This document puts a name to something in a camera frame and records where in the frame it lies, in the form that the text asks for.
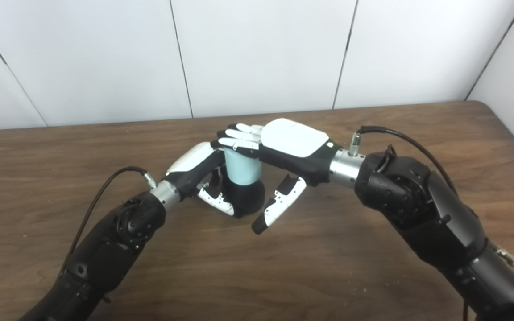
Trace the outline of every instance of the robotic hand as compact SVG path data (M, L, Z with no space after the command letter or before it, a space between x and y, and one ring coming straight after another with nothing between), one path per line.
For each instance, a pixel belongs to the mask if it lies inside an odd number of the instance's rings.
M326 133L284 118L265 126L232 124L227 130L218 132L218 140L212 144L215 148L233 150L297 175L287 175L277 187L275 197L267 202L265 211L251 226L257 234L271 226L307 185L335 181L353 188L364 158L362 155L349 156Z
M387 132L414 144L444 174L445 181L414 158L385 152L358 154L361 135ZM363 205L380 211L424 262L447 278L482 321L514 320L514 255L489 241L479 217L455 193L433 156L411 138L387 128L361 128L345 150L327 134L287 119L265 126L233 124L218 132L216 148L297 175L287 176L253 223L257 234L269 227L306 185L334 182L354 189Z

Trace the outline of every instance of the cable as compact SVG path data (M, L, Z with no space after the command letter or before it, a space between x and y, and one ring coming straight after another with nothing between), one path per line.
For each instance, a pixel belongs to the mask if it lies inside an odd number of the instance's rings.
M428 151L422 144L416 142L413 138L406 134L402 134L401 132L398 132L396 130L392 130L389 128L381 127L381 126L361 126L359 130L356 131L358 134L365 134L369 132L381 132L384 134L390 134L394 135L396 137L402 138L402 140L407 141L408 143L414 145L422 154L426 155L428 159L432 163L434 163L434 166L439 170L439 173L441 173L441 176L443 176L443 179L445 180L445 183L449 186L449 189L457 195L457 190L455 189L455 186L453 185L453 182L451 182L451 178L447 174L447 172L443 169L443 166L439 163L439 161L432 155L430 151Z
M469 305L467 304L466 301L463 301L463 321L467 321L468 314L469 314Z
M63 262L63 266L61 266L61 269L59 270L59 275L57 276L57 278L61 277L63 272L65 272L65 268L67 267L67 260L69 260L69 256L71 256L71 254L74 252L75 248L77 247L78 240L80 239L80 236L82 235L82 232L84 230L84 226L86 226L86 223L88 222L88 218L90 218L90 214L92 214L92 210L96 206L96 203L98 203L98 199L100 199L100 197L102 196L102 193L104 193L104 190L106 189L106 187L108 187L108 185L110 185L110 183L118 175L120 175L121 173L124 173L126 171L136 171L136 172L141 173L141 175L146 175L148 173L147 170L145 170L145 169L143 169L141 167L128 166L128 167L124 167L122 169L119 169L116 172L114 172L112 175L110 175L110 177L104 182L104 184L98 190L98 193L96 193L96 196L94 196L94 199L92 200L92 202L88 206L86 214L84 214L84 217L82 219L82 222L80 223L80 226L79 226L79 229L77 231L77 234L75 235L75 238L73 239L73 243L71 244L71 247L69 248L69 252L67 253L65 261Z

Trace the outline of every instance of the white fingertip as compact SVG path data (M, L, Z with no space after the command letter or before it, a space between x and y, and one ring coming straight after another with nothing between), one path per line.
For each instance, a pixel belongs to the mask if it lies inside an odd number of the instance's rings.
M199 191L198 197L202 199L202 201L208 203L209 205L215 207L216 209L222 211L223 213L229 215L230 217L234 214L233 205L231 203L228 203L223 200L223 194L220 193L220 195L217 198L212 198L211 195L208 194L208 192L205 189L201 189Z
M246 124L237 124L235 127L237 127L238 130L241 132L247 132L249 134L258 134L256 131L260 132L262 126L253 125L248 126Z
M221 145L223 146L228 146L230 148L233 147L233 145L237 142L238 140L235 139L235 138L220 138L218 139L218 143L220 143Z
M237 138L239 140L248 140L250 142L261 142L261 136L255 134L249 134L248 132L240 132L234 129L226 129L225 134L231 138Z
M259 143L249 142L247 140L237 140L233 146L233 150L237 150L237 148L247 148L252 150L259 150Z
M287 209L296 201L307 187L304 179L301 177L294 185L292 191L288 195L284 195L279 191L275 191L275 203L265 209L265 223L271 226Z

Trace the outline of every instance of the black fingertip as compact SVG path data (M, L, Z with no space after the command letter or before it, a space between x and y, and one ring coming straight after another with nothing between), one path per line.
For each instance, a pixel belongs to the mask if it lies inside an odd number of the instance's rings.
M251 229L257 235L263 233L263 231L265 231L267 227L269 226L267 226L267 223L265 223L265 213L261 213L261 215L257 217L253 224L251 224Z
M225 130L220 130L218 132L218 138L228 138L229 136L225 133Z
M211 148L222 148L223 147L223 145L221 145L218 140L213 140L212 142L210 142L210 146L211 146Z

